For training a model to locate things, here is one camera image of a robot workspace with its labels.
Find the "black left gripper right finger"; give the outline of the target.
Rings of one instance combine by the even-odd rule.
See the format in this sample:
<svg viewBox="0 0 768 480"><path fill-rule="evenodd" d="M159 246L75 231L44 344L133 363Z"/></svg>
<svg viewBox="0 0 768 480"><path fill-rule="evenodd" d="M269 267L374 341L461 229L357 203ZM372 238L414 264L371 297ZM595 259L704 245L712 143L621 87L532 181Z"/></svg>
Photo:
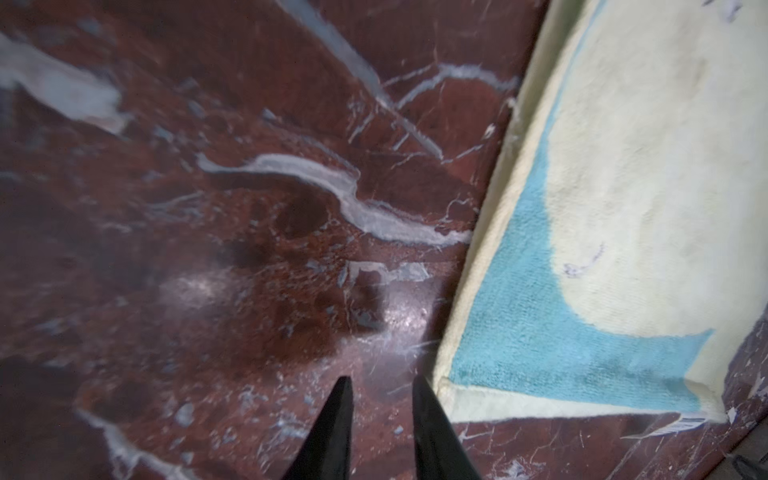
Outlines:
<svg viewBox="0 0 768 480"><path fill-rule="evenodd" d="M481 480L427 380L412 384L413 438L418 480Z"/></svg>

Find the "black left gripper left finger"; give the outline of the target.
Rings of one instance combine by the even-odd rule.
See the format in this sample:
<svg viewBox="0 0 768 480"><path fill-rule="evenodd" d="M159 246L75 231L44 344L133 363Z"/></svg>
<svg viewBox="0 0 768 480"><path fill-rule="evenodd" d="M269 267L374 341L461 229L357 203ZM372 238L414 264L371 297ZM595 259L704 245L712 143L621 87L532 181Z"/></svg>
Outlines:
<svg viewBox="0 0 768 480"><path fill-rule="evenodd" d="M347 480L354 414L352 379L341 376L283 480Z"/></svg>

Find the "light green cloth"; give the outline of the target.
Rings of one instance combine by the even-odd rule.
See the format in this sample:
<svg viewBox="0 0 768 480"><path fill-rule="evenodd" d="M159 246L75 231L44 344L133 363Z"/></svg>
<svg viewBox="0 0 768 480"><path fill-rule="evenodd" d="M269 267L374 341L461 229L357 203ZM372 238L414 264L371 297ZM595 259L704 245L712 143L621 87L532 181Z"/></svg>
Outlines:
<svg viewBox="0 0 768 480"><path fill-rule="evenodd" d="M725 423L767 304L767 5L555 1L440 345L455 423Z"/></svg>

